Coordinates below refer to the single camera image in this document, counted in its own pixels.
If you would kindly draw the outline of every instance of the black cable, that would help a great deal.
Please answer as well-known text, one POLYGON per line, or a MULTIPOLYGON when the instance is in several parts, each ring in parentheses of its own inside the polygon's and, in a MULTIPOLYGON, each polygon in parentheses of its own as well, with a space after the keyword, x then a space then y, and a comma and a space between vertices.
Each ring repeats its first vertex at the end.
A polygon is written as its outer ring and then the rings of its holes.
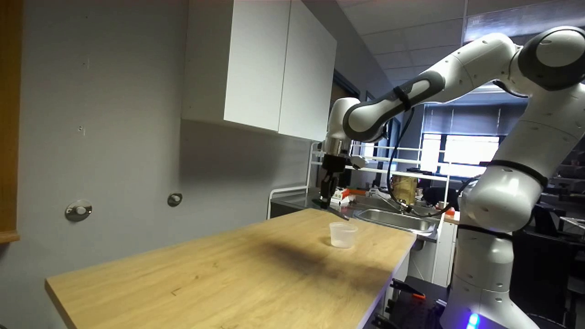
MULTIPOLYGON (((386 174, 386 186, 388 188, 388 193, 390 195, 390 198, 392 198, 392 200, 394 200, 394 202, 396 202, 398 205, 405 208, 405 211, 407 213, 413 213, 419 217, 439 216, 439 215, 442 215, 443 213, 447 212, 447 210, 451 209, 454 206, 454 204, 449 202, 447 204, 447 206, 445 206, 445 208, 441 209, 437 213, 434 213, 434 214, 429 213, 426 215, 422 215, 422 214, 418 214, 415 210, 413 210, 410 205, 403 203, 402 201, 396 199, 396 197, 394 196, 394 193, 392 192, 392 189, 390 188, 390 171, 391 171, 390 169, 392 168, 392 161, 394 160, 394 157, 396 157, 396 154, 398 153, 398 145, 400 145, 400 141, 402 140, 402 137, 404 137, 404 133, 408 129, 408 126, 410 126, 410 122, 412 121, 412 117, 414 116, 414 109, 408 109, 407 111, 409 111, 409 110, 410 110, 410 115, 408 116, 406 124, 404 124, 404 128, 400 132, 400 136, 398 137, 398 140, 396 141, 396 144, 394 145, 394 150, 392 151, 392 155, 390 156, 390 162, 388 163, 388 172, 386 174)), ((461 192, 463 191, 463 189, 465 189, 471 182, 477 180, 478 178, 479 178, 479 176, 476 176, 476 177, 472 177, 472 178, 464 181, 463 185, 461 185, 461 187, 459 188, 459 191, 457 191, 457 196, 459 196, 461 194, 461 192)))

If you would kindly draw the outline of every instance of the wooden table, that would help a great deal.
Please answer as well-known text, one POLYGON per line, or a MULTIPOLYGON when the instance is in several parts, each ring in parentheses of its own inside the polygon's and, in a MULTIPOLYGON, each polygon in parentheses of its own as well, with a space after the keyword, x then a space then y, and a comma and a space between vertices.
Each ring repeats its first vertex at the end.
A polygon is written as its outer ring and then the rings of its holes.
POLYGON ((307 209, 235 231, 50 277, 68 328, 359 328, 416 237, 307 209))

